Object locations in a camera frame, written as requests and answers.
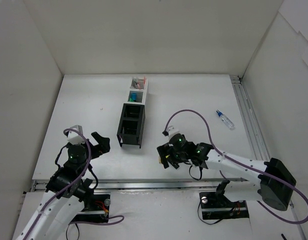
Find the blue cap highlighter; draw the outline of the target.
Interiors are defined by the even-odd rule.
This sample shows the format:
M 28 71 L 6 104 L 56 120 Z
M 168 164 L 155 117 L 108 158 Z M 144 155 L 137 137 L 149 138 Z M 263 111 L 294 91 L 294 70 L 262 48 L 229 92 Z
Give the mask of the blue cap highlighter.
M 137 94 L 131 93 L 131 99 L 132 99 L 133 102 L 137 102 Z

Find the clear blue-tip glue bottle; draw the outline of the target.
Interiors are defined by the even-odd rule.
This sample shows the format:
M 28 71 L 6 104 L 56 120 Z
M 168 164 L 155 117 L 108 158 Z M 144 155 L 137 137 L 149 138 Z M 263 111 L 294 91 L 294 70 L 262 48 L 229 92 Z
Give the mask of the clear blue-tip glue bottle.
M 235 129 L 235 125 L 234 123 L 225 115 L 223 114 L 221 111 L 219 111 L 218 109 L 216 110 L 216 114 L 217 116 L 220 118 L 220 120 L 230 129 L 230 130 L 234 130 Z

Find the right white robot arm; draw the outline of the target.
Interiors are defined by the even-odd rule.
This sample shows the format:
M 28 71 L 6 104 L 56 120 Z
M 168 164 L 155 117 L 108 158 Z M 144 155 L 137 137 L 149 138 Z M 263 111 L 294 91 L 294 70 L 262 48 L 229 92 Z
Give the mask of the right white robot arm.
M 279 159 L 271 158 L 270 161 L 260 161 L 241 157 L 235 163 L 225 153 L 218 153 L 212 145 L 203 142 L 195 144 L 187 141 L 180 133 L 172 136 L 164 145 L 158 146 L 157 151 L 165 169 L 169 166 L 178 169 L 179 164 L 187 163 L 200 169 L 214 169 L 239 175 L 255 183 L 262 201 L 279 211 L 287 210 L 293 190 L 265 173 L 292 186 L 296 185 L 295 178 Z

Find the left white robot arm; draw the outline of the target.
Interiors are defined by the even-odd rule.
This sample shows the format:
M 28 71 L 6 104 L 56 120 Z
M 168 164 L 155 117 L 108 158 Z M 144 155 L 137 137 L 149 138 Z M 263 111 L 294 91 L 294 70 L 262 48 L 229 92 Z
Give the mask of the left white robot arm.
M 92 159 L 110 151 L 110 139 L 91 133 L 97 145 L 79 128 L 66 128 L 68 160 L 50 178 L 42 199 L 17 237 L 19 240 L 57 240 L 71 220 L 94 204 L 92 180 L 82 180 Z

